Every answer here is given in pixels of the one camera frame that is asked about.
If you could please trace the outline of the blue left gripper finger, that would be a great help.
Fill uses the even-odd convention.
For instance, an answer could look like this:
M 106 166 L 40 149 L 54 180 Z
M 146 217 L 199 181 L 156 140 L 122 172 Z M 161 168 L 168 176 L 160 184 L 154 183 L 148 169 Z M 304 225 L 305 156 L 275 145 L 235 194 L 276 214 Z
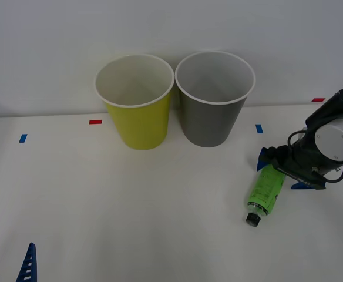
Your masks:
M 37 282 L 36 245 L 30 243 L 16 282 Z

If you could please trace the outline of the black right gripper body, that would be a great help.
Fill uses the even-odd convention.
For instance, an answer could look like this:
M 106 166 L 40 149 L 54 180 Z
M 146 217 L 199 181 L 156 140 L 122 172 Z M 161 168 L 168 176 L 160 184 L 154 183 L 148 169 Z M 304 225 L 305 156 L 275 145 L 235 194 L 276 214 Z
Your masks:
M 290 149 L 287 145 L 277 147 L 273 160 L 273 168 L 293 178 L 308 189 L 324 190 L 326 181 L 317 172 L 313 171 L 313 165 L 309 151 L 300 145 L 294 145 Z

